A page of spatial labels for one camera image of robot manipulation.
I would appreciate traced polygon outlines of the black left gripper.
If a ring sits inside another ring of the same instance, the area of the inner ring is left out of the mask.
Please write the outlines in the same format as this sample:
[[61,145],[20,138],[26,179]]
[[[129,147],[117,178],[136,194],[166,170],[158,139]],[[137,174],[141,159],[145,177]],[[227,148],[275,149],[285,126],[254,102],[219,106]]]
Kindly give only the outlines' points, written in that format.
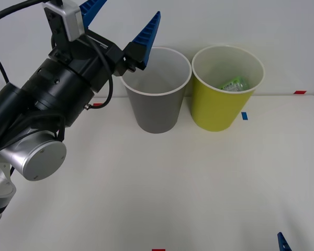
[[[107,0],[88,0],[80,5],[84,28],[88,28]],[[136,69],[144,70],[159,28],[161,12],[158,11],[141,32],[127,44],[122,51],[108,39],[88,30],[87,35],[96,43],[105,57],[112,75],[122,76]],[[97,52],[91,47],[85,36],[71,42],[71,61],[65,61],[60,50],[55,47],[49,57],[68,66],[73,72],[86,81],[92,91],[99,92],[108,81],[108,75]]]

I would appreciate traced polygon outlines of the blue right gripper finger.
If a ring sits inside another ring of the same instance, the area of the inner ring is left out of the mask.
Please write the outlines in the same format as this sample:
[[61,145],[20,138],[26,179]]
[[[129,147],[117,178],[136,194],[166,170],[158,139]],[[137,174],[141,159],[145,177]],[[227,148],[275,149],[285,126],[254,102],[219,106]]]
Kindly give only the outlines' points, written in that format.
[[277,234],[277,238],[280,251],[291,251],[291,248],[288,242],[286,241],[285,237],[283,236],[282,232],[279,232]]

